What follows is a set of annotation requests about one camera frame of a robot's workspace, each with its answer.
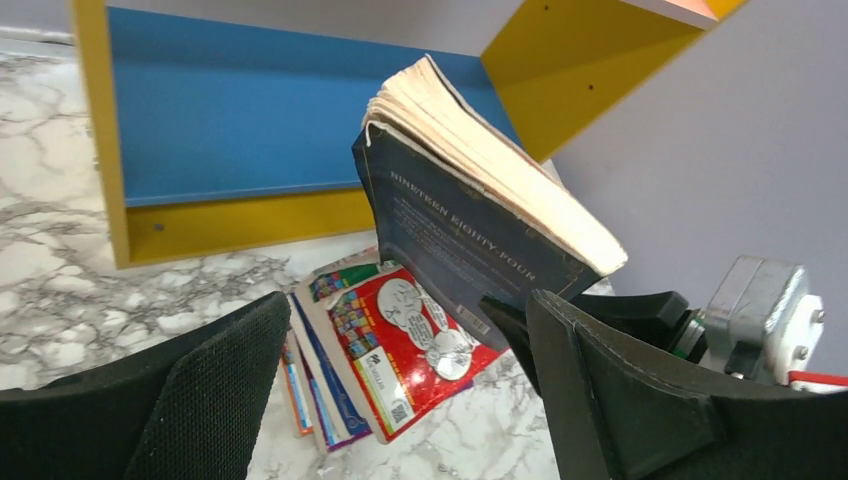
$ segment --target marble floor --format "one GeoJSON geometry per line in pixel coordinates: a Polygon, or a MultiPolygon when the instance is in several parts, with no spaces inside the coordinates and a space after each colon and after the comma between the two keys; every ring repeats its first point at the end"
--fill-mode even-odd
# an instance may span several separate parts
{"type": "MultiPolygon", "coordinates": [[[[0,389],[137,352],[376,241],[369,232],[116,271],[73,51],[17,47],[0,53],[0,389]]],[[[275,385],[249,479],[557,478],[542,402],[508,354],[391,445],[367,438],[324,456],[293,431],[275,385]]]]}

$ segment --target cartoon illustration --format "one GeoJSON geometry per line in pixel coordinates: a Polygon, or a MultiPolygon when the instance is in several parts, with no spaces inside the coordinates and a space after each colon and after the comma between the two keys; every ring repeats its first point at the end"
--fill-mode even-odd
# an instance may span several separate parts
{"type": "Polygon", "coordinates": [[[459,333],[462,334],[462,337],[468,342],[468,344],[471,345],[472,350],[480,346],[480,342],[478,342],[477,339],[474,338],[473,335],[468,333],[464,328],[459,326],[459,324],[457,324],[456,328],[457,330],[459,330],[459,333]]]}
{"type": "Polygon", "coordinates": [[[471,368],[473,347],[458,330],[439,332],[427,350],[427,363],[445,380],[459,380],[471,368]]]}
{"type": "Polygon", "coordinates": [[[420,296],[418,289],[407,280],[392,278],[377,292],[377,308],[386,321],[406,330],[406,316],[410,312],[421,312],[420,296]]]}
{"type": "Polygon", "coordinates": [[[427,312],[430,313],[430,318],[433,319],[436,327],[443,332],[447,331],[448,328],[450,328],[450,325],[448,324],[448,314],[445,312],[445,309],[436,303],[436,301],[433,300],[433,297],[427,294],[424,287],[422,287],[417,281],[415,282],[415,287],[420,293],[421,301],[424,302],[424,308],[426,308],[427,312]]]}
{"type": "Polygon", "coordinates": [[[406,332],[412,343],[421,350],[427,350],[433,346],[433,327],[430,321],[421,312],[409,312],[404,321],[406,332]]]}

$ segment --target yellow wooden board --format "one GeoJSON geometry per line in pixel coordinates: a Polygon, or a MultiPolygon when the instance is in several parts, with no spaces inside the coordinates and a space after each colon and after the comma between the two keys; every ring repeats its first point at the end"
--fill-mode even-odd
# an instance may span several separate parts
{"type": "Polygon", "coordinates": [[[374,227],[360,189],[130,208],[127,216],[133,266],[374,227]]]}
{"type": "MultiPolygon", "coordinates": [[[[709,3],[722,18],[743,2],[709,3]]],[[[524,148],[539,160],[702,34],[620,0],[527,0],[482,61],[524,148]]]]}
{"type": "Polygon", "coordinates": [[[71,12],[97,149],[112,250],[116,265],[122,268],[129,264],[130,246],[106,6],[103,0],[72,0],[71,12]]]}

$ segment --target mesh fabric pad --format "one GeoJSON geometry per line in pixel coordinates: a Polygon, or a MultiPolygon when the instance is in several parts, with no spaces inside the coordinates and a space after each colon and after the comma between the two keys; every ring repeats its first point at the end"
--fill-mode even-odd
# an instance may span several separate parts
{"type": "Polygon", "coordinates": [[[288,308],[280,295],[174,365],[125,479],[246,476],[283,349],[281,319],[288,318],[288,308]]]}
{"type": "Polygon", "coordinates": [[[130,478],[243,477],[288,318],[285,295],[270,294],[115,362],[0,391],[0,479],[120,479],[131,461],[130,478]],[[202,477],[210,452],[241,474],[202,477]]]}

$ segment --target barcode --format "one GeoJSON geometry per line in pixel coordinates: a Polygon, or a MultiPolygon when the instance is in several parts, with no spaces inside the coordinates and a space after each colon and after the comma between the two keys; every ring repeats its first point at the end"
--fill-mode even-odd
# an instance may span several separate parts
{"type": "Polygon", "coordinates": [[[486,322],[484,322],[483,320],[480,320],[480,317],[468,311],[467,308],[463,307],[462,305],[457,305],[456,311],[457,313],[459,313],[459,316],[462,317],[463,320],[470,323],[471,326],[474,327],[478,332],[480,332],[481,335],[489,333],[491,327],[489,327],[489,325],[487,325],[486,322]]]}
{"type": "Polygon", "coordinates": [[[406,406],[404,404],[400,404],[392,409],[392,419],[394,419],[395,423],[402,423],[406,420],[406,406]]]}

